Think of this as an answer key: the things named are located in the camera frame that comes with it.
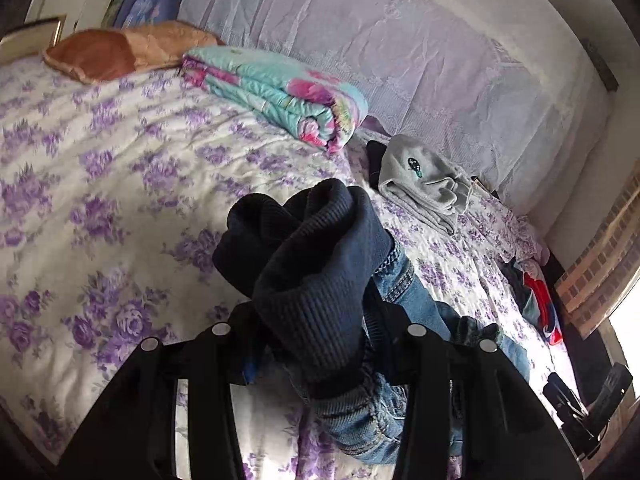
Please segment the folded grey sweatpants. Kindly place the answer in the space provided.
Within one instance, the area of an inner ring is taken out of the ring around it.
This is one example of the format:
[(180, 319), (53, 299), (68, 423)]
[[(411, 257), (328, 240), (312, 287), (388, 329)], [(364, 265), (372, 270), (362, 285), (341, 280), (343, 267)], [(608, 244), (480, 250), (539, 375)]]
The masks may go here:
[(378, 192), (440, 234), (453, 236), (457, 231), (472, 185), (460, 166), (412, 136), (398, 134), (386, 145)]

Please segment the dark navy garment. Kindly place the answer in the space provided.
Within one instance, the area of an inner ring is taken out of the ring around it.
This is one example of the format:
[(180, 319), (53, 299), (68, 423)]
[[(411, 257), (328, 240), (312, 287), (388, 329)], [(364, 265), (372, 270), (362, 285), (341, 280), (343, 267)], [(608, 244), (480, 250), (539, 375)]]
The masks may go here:
[(366, 145), (369, 170), (369, 185), (375, 191), (378, 190), (382, 160), (386, 150), (387, 146), (385, 144), (375, 140), (369, 141)]

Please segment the brown checked curtain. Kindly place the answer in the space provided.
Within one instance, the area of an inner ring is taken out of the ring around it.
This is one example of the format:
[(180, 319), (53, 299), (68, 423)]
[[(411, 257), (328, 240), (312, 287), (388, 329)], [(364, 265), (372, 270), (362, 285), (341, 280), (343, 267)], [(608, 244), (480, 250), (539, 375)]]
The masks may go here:
[(639, 281), (639, 167), (587, 248), (554, 285), (564, 321), (589, 337)]

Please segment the brown satin pillow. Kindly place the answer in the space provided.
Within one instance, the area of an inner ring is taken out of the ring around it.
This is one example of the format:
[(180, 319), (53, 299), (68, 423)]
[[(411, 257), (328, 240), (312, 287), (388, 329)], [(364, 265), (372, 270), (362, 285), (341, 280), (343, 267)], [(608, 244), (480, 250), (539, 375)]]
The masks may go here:
[(130, 74), (178, 67), (189, 50), (221, 44), (210, 32), (167, 21), (75, 32), (45, 50), (43, 61), (82, 84), (100, 84)]

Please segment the white lace headboard cover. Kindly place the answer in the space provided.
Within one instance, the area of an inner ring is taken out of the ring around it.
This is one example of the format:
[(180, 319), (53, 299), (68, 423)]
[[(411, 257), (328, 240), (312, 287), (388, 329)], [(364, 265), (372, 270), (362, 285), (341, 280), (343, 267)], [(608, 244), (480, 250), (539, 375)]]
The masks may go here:
[(182, 0), (183, 21), (356, 86), (548, 229), (605, 130), (610, 99), (548, 0)]

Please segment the purple floral bedspread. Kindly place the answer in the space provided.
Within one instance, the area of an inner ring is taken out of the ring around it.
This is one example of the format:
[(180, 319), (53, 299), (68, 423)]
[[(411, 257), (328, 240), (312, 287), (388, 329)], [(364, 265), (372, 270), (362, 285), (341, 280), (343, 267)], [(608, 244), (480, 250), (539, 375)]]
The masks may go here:
[[(243, 301), (214, 269), (241, 196), (282, 203), (326, 178), (359, 185), (435, 300), (526, 349), (529, 385), (564, 344), (526, 322), (499, 263), (540, 259), (523, 217), (474, 186), (446, 237), (368, 185), (364, 131), (328, 155), (178, 70), (84, 86), (39, 56), (1, 67), (1, 407), (52, 463), (136, 344), (191, 339)], [(390, 479), (338, 452), (277, 367), (233, 387), (249, 479)]]

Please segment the red blue satin garment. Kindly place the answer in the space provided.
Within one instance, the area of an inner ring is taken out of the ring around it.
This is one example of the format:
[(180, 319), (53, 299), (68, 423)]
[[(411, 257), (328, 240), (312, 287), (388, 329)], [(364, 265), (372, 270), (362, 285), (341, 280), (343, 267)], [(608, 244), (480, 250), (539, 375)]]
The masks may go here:
[(532, 293), (523, 313), (524, 318), (536, 327), (550, 346), (560, 344), (563, 334), (546, 282), (524, 273), (523, 283)]

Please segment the blue denim jeans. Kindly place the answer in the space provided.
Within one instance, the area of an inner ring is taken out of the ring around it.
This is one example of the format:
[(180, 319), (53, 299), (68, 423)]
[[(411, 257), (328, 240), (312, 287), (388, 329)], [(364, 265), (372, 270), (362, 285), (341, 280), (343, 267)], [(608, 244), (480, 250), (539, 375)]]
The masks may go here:
[(369, 285), (442, 339), (495, 341), (522, 375), (529, 372), (526, 351), (499, 326), (432, 298), (359, 186), (326, 179), (284, 203), (243, 196), (213, 263), (252, 302), (274, 358), (336, 446), (365, 464), (397, 460), (408, 399), (375, 363), (364, 322)]

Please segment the dark green folded garment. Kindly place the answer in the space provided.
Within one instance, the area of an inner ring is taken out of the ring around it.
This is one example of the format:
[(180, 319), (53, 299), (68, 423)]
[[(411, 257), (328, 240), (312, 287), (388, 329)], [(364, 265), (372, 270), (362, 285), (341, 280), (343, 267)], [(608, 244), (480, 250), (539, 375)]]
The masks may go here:
[(524, 283), (524, 272), (516, 265), (513, 257), (500, 266), (502, 275), (508, 280), (513, 298), (523, 318), (534, 327), (540, 327), (540, 309), (532, 289)]

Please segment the folded floral quilt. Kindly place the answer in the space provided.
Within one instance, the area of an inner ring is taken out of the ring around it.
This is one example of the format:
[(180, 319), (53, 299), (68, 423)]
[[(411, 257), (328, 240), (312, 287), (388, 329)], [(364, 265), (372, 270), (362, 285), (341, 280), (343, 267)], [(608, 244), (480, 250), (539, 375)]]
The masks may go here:
[(331, 154), (344, 148), (369, 111), (352, 84), (270, 51), (194, 48), (183, 55), (182, 73), (194, 86), (251, 108), (293, 138)]

